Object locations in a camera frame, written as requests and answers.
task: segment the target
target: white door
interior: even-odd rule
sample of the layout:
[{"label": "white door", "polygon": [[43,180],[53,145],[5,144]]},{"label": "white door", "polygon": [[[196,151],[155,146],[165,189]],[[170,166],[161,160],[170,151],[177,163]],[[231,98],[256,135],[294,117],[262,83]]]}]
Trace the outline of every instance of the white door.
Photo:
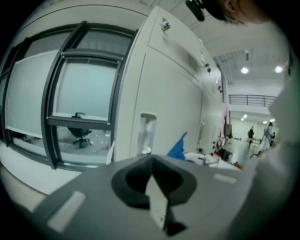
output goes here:
[{"label": "white door", "polygon": [[[163,21],[170,29],[161,29]],[[141,113],[157,117],[151,153],[166,155],[184,132],[188,132],[185,151],[196,150],[202,82],[209,81],[202,74],[204,49],[180,20],[159,7],[152,10],[139,30],[123,76],[116,126],[117,161],[139,153]],[[212,72],[218,72],[212,57],[204,52]]]}]

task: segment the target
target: white cabinet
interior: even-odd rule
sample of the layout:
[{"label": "white cabinet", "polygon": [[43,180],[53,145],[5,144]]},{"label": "white cabinet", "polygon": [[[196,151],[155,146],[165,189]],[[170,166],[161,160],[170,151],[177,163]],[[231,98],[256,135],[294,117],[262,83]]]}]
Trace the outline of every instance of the white cabinet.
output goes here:
[{"label": "white cabinet", "polygon": [[[162,31],[166,19],[170,29]],[[209,63],[210,75],[204,62]],[[141,113],[157,117],[154,154],[166,155],[184,132],[184,150],[195,151],[201,119],[209,142],[219,134],[216,75],[220,72],[197,36],[170,13],[155,7],[139,29],[126,63],[116,124],[116,161],[138,153]],[[202,95],[207,104],[201,114]]]}]

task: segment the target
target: cabinet handle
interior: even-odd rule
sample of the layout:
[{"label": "cabinet handle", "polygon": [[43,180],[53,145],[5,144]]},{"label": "cabinet handle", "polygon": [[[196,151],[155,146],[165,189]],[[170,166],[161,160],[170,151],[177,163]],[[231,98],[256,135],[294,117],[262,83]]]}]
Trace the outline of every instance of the cabinet handle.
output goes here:
[{"label": "cabinet handle", "polygon": [[157,116],[142,112],[140,116],[140,128],[137,140],[137,155],[150,154],[152,152]]}]

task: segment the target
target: railing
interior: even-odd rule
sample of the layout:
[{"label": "railing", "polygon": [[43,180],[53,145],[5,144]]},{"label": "railing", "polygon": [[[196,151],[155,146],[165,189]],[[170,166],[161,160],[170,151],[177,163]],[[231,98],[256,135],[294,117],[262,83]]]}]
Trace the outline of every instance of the railing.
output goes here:
[{"label": "railing", "polygon": [[229,95],[229,104],[269,107],[275,99],[263,95]]}]

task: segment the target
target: window frame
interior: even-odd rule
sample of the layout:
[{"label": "window frame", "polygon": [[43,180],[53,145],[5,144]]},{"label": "window frame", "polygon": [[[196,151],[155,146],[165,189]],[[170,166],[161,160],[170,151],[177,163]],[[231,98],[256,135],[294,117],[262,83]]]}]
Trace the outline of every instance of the window frame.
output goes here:
[{"label": "window frame", "polygon": [[[113,52],[106,52],[101,50],[92,50],[92,49],[76,49],[80,41],[83,39],[85,34],[89,31],[105,31],[111,32],[113,34],[123,35],[130,38],[130,44],[128,46],[126,54],[123,56],[121,54],[116,54]],[[41,109],[41,127],[42,127],[42,137],[43,144],[46,151],[46,157],[40,156],[36,153],[30,152],[29,150],[23,149],[14,144],[12,138],[12,131],[5,128],[5,104],[6,104],[6,94],[8,89],[8,83],[10,80],[10,76],[13,70],[13,66],[16,61],[20,61],[24,58],[26,51],[28,50],[31,43],[35,40],[38,40],[43,37],[47,37],[50,35],[70,32],[70,35],[67,37],[65,42],[62,44],[60,49],[57,52],[57,55],[49,69],[48,76],[46,79],[43,97],[42,97],[42,109]],[[128,59],[129,51],[132,47],[133,41],[136,37],[137,31],[128,30],[125,28],[111,26],[107,24],[98,24],[98,23],[87,23],[83,21],[79,24],[69,24],[64,26],[59,26],[53,29],[42,31],[30,38],[25,38],[23,42],[18,44],[17,51],[11,61],[11,63],[6,63],[9,67],[4,69],[1,76],[7,74],[7,81],[4,88],[3,95],[3,108],[2,113],[0,113],[0,117],[2,120],[2,131],[4,136],[4,143],[7,147],[17,151],[18,153],[24,155],[27,158],[35,160],[39,163],[43,163],[49,165],[52,169],[62,168],[71,171],[86,171],[93,167],[98,167],[98,165],[87,165],[85,163],[82,164],[71,164],[64,163],[60,156],[59,143],[57,138],[56,126],[62,127],[78,127],[78,128],[88,128],[88,129],[99,129],[99,130],[109,130],[111,131],[111,145],[114,141],[114,131],[115,131],[115,123],[116,123],[116,111],[117,111],[117,103],[119,97],[120,90],[120,82],[125,70],[125,63]],[[58,80],[58,76],[60,75],[61,67],[63,62],[66,59],[80,57],[80,58],[95,58],[97,60],[110,60],[117,64],[117,71],[115,75],[115,79],[112,86],[111,99],[109,104],[109,118],[108,121],[99,121],[99,120],[88,120],[88,119],[74,119],[74,118],[66,118],[66,117],[56,117],[52,116],[52,112],[50,110],[53,108],[53,91],[55,91],[56,83]]]}]

